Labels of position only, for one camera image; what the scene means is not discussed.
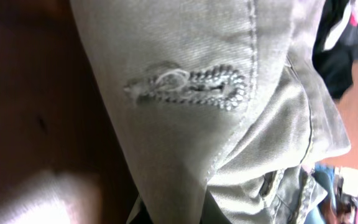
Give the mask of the khaki green shorts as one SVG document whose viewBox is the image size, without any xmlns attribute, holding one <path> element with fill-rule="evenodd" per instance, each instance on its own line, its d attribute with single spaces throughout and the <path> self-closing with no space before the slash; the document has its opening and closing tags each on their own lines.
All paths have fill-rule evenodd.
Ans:
<svg viewBox="0 0 358 224">
<path fill-rule="evenodd" d="M 131 176 L 154 223 L 303 223 L 303 164 L 351 145 L 312 64 L 323 1 L 74 0 Z"/>
</svg>

